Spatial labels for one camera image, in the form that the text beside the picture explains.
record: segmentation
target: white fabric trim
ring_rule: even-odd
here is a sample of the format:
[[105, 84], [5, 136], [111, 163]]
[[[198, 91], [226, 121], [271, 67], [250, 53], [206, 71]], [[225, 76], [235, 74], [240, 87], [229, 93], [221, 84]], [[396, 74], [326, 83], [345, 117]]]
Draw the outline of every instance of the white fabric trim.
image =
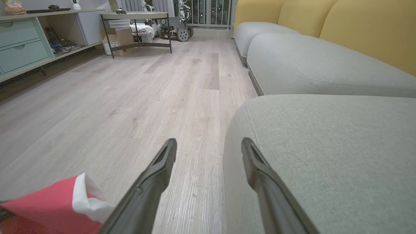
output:
[[85, 173], [77, 176], [72, 193], [72, 208], [75, 212], [103, 224], [113, 212], [114, 205], [102, 200], [102, 190], [94, 180]]

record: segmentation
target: round table top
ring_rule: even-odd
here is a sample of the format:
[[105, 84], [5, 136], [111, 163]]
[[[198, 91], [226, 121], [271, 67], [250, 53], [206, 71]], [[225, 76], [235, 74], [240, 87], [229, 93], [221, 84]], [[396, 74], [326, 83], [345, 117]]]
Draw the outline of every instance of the round table top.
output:
[[106, 20], [141, 20], [141, 19], [161, 19], [167, 18], [167, 12], [158, 11], [131, 11], [127, 14], [117, 14], [115, 12], [102, 13], [103, 19]]

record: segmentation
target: gray seat cushion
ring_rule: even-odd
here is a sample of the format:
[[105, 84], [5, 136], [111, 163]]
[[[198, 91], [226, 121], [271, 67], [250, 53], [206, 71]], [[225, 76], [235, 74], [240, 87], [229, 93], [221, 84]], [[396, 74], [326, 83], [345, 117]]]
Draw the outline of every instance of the gray seat cushion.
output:
[[416, 97], [416, 77], [322, 39], [280, 33], [256, 36], [247, 62], [264, 94]]
[[225, 137], [227, 233], [263, 233], [245, 177], [250, 137], [321, 233], [414, 233], [416, 99], [266, 95], [235, 113]]
[[277, 32], [300, 34], [295, 30], [281, 25], [267, 22], [244, 22], [238, 25], [235, 32], [235, 44], [242, 57], [247, 57], [248, 47], [253, 38], [261, 33]]

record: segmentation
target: drawer handle cutout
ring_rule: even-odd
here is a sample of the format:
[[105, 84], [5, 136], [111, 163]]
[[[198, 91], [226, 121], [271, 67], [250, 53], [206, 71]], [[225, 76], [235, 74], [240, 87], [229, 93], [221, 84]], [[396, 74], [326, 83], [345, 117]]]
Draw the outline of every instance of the drawer handle cutout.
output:
[[3, 27], [12, 27], [14, 22], [0, 24]]
[[13, 49], [15, 49], [15, 50], [23, 50], [24, 47], [25, 47], [25, 45], [18, 45], [18, 46], [13, 47]]

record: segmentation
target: cardboard box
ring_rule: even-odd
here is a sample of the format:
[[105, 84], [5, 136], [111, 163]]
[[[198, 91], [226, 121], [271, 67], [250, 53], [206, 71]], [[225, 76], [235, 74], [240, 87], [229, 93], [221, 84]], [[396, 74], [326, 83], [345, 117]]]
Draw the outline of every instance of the cardboard box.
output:
[[[133, 35], [131, 34], [131, 29], [129, 28], [115, 31], [115, 34], [109, 34], [108, 38], [110, 39], [111, 47], [134, 44]], [[103, 39], [103, 46], [104, 46], [106, 55], [111, 55], [110, 46], [108, 45], [107, 37], [104, 37]], [[113, 51], [113, 54], [114, 56], [125, 56], [134, 50], [135, 48], [118, 50], [118, 51]]]

